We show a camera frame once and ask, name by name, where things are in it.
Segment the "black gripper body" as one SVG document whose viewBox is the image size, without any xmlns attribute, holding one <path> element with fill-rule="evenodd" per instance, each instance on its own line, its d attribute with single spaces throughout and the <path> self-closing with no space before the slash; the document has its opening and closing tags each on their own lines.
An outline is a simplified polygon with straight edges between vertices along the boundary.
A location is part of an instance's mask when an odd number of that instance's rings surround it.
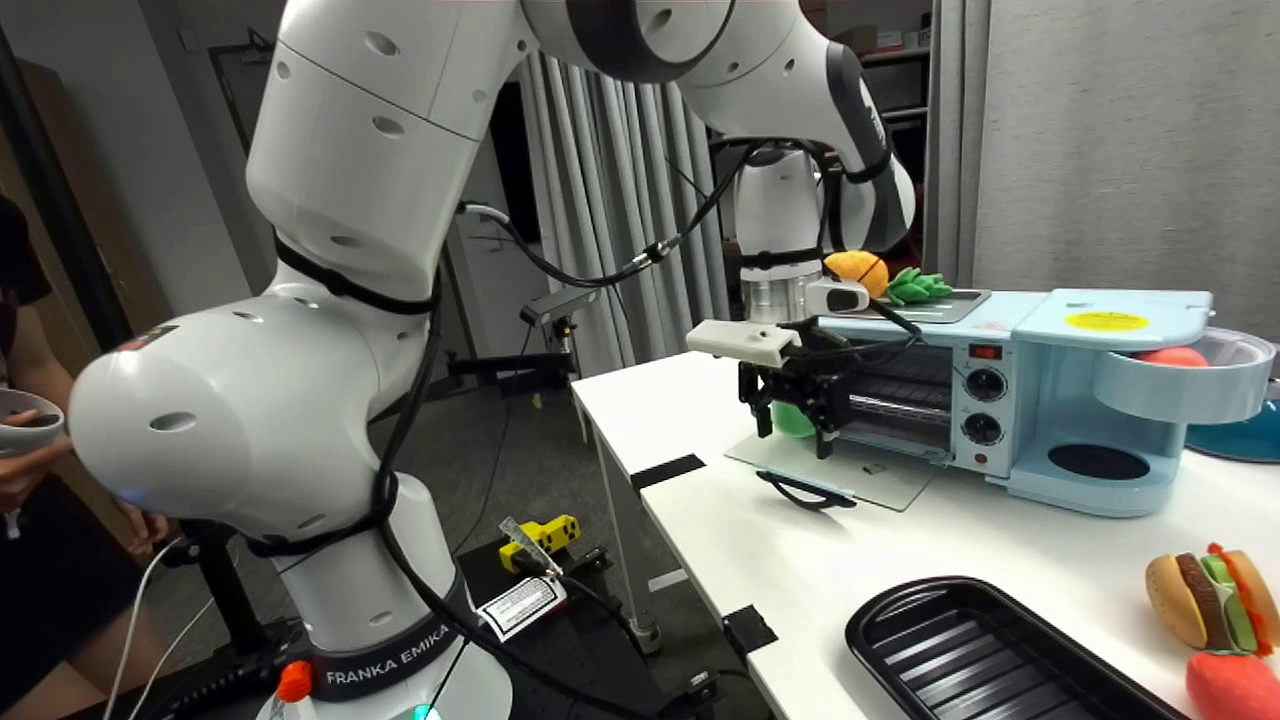
<svg viewBox="0 0 1280 720">
<path fill-rule="evenodd" d="M 773 404 L 797 404 L 817 431 L 834 431 L 849 424 L 849 365 L 823 353 L 798 353 L 783 368 L 742 365 L 735 373 L 735 392 L 753 408 L 761 431 L 778 431 L 773 418 Z"/>
</svg>

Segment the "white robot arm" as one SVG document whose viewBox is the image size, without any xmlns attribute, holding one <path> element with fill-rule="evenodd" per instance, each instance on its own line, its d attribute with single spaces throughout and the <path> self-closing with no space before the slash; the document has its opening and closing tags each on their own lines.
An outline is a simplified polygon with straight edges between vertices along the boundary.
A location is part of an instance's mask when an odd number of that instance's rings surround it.
<svg viewBox="0 0 1280 720">
<path fill-rule="evenodd" d="M 915 220 L 860 59 L 798 0 L 289 0 L 248 148 L 275 274 L 93 361 L 69 398 L 96 480 L 275 562 L 302 648 L 255 720 L 511 714 L 526 665 L 470 621 L 430 491 L 369 424 L 422 373 L 447 226 L 535 52 L 833 150 L 865 248 Z"/>
</svg>

